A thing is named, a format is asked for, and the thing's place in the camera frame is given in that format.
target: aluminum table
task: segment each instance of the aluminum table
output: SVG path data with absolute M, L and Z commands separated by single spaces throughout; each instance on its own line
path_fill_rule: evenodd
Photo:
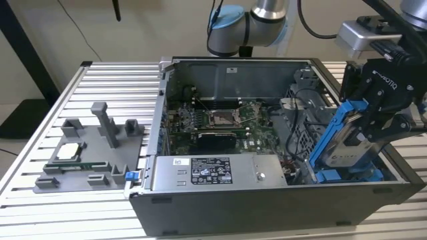
M 341 81 L 345 62 L 325 62 Z M 9 239 L 154 239 L 146 236 L 122 190 L 35 194 L 33 187 L 59 144 L 66 118 L 99 125 L 94 102 L 107 102 L 117 124 L 138 119 L 146 127 L 145 162 L 159 87 L 159 63 L 95 62 L 79 68 L 51 112 L 0 181 L 0 237 Z M 427 182 L 427 135 L 393 143 Z M 189 237 L 190 240 L 427 239 L 427 188 L 404 204 L 381 208 L 358 226 Z

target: gray fixture post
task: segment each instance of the gray fixture post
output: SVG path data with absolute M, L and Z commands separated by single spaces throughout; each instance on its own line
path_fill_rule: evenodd
M 110 118 L 107 115 L 107 107 L 109 106 L 106 102 L 94 102 L 91 112 L 98 117 L 101 127 L 105 129 L 110 147 L 115 149 L 117 147 L 119 147 L 119 141 L 117 138 L 114 126 L 111 125 Z

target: warning label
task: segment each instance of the warning label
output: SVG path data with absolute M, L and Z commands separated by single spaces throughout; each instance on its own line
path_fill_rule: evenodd
M 191 159 L 191 183 L 233 184 L 233 166 L 229 157 L 201 157 Z

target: black cable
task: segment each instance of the black cable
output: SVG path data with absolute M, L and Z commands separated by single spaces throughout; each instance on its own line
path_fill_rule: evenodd
M 213 1 L 213 8 L 211 8 L 211 12 L 209 14 L 209 20 L 207 20 L 207 28 L 206 28 L 206 34 L 210 35 L 210 29 L 211 29 L 211 16 L 214 13 L 214 8 L 215 8 L 215 0 Z
M 81 27 L 79 27 L 79 25 L 78 25 L 77 21 L 74 20 L 73 16 L 69 14 L 69 11 L 67 11 L 67 9 L 66 9 L 66 7 L 65 7 L 65 5 L 63 5 L 62 1 L 61 1 L 61 0 L 57 0 L 57 1 L 58 1 L 59 5 L 61 5 L 62 9 L 65 10 L 65 12 L 66 12 L 66 14 L 67 14 L 67 16 L 69 16 L 70 20 L 73 21 L 73 23 L 74 23 L 75 27 L 78 28 L 78 30 L 79 30 L 79 32 L 81 32 L 81 34 L 82 34 L 82 37 L 83 37 L 83 39 L 85 39 L 85 41 L 86 41 L 87 46 L 91 48 L 91 50 L 93 50 L 93 52 L 95 53 L 95 55 L 97 55 L 97 57 L 98 57 L 99 61 L 103 61 L 103 59 L 102 59 L 101 55 L 98 54 L 98 52 L 95 51 L 94 47 L 91 46 L 91 44 L 90 44 L 90 42 L 89 42 L 89 40 L 87 40 L 87 37 L 86 37 L 86 35 L 85 35 L 85 33 L 83 33 L 83 31 L 82 31 L 82 29 L 81 29 Z
M 13 155 L 15 155 L 15 156 L 18 156 L 18 154 L 17 154 L 15 152 L 11 152 L 11 151 L 9 151 L 9 150 L 6 150 L 6 149 L 3 149 L 3 148 L 0 148 L 0 151 L 2 151 L 2 152 L 6 152 L 6 153 L 9 153 L 9 154 L 13 154 Z
M 408 23 L 408 21 L 384 0 L 364 0 L 364 2 L 380 13 L 380 15 L 389 21 L 390 25 L 394 26 L 405 35 L 409 42 L 417 48 L 417 54 L 420 54 L 422 63 L 426 64 L 427 43 L 425 42 L 418 32 L 414 30 L 414 27 Z
M 294 136 L 294 134 L 296 134 L 297 125 L 298 125 L 298 122 L 300 122 L 300 106 L 298 106 L 298 104 L 297 104 L 298 94 L 301 93 L 301 91 L 305 91 L 305 90 L 317 92 L 317 93 L 321 95 L 321 93 L 320 93 L 316 89 L 313 89 L 313 88 L 302 88 L 302 89 L 300 89 L 300 90 L 296 92 L 296 94 L 294 94 L 294 96 L 293 96 L 293 98 L 294 98 L 294 104 L 296 104 L 294 122 L 293 122 L 292 132 L 290 132 L 290 135 L 288 136 L 286 143 L 285 143 L 285 148 L 286 148 L 288 153 L 292 155 L 292 157 L 293 157 L 296 160 L 298 160 L 298 161 L 301 161 L 301 162 L 305 162 L 305 160 L 304 160 L 298 155 L 296 155 L 294 152 L 292 152 L 292 150 L 290 150 L 290 142 L 292 142 L 292 138 L 293 138 L 293 136 Z
M 337 38 L 337 34 L 333 35 L 321 35 L 318 33 L 316 33 L 316 31 L 310 28 L 305 16 L 304 16 L 304 9 L 302 9 L 302 0 L 297 1 L 297 8 L 298 8 L 298 16 L 300 16 L 300 20 L 301 23 L 305 27 L 305 29 L 308 30 L 308 32 L 318 39 L 336 39 Z
M 313 122 L 313 121 L 308 121 L 308 122 L 305 122 L 305 124 L 320 125 L 320 126 L 329 126 L 330 125 L 330 123 L 328 123 L 328 122 Z
M 211 20 L 210 20 L 210 24 L 209 24 L 207 40 L 206 40 L 206 47 L 207 47 L 207 49 L 210 49 L 211 33 L 213 33 L 213 30 L 214 30 L 214 24 L 217 23 L 217 20 L 218 20 L 220 15 L 221 15 L 224 3 L 225 3 L 225 0 L 221 0 L 220 5 L 218 5 L 218 8 L 217 8 L 215 13 L 214 13 L 214 16 L 213 16 L 213 18 L 211 18 L 213 11 L 214 11 L 214 6 L 215 6 L 215 0 L 214 0 L 213 9 L 211 9 L 211 14 L 210 14 L 210 16 L 209 16 L 209 17 L 211 18 Z

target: white wall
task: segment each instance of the white wall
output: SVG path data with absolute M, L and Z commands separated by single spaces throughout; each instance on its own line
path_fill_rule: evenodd
M 43 99 L 43 95 L 0 31 L 0 105 L 25 99 Z
M 253 0 L 226 0 L 249 10 Z M 103 61 L 159 61 L 162 56 L 207 56 L 211 0 L 62 0 Z M 46 67 L 62 87 L 82 61 L 98 61 L 57 0 L 10 0 Z M 274 56 L 274 48 L 257 49 Z
M 162 56 L 207 56 L 207 22 L 213 0 L 121 0 L 122 22 L 111 0 L 62 0 L 103 61 L 150 61 Z M 249 10 L 256 0 L 225 0 Z M 390 0 L 393 6 L 400 0 Z M 46 67 L 66 87 L 82 61 L 98 61 L 57 0 L 10 0 Z M 304 0 L 306 20 L 322 34 L 340 30 L 345 20 L 376 14 L 362 0 Z M 257 57 L 277 56 L 260 47 Z M 333 40 L 310 36 L 300 20 L 286 57 L 346 60 Z

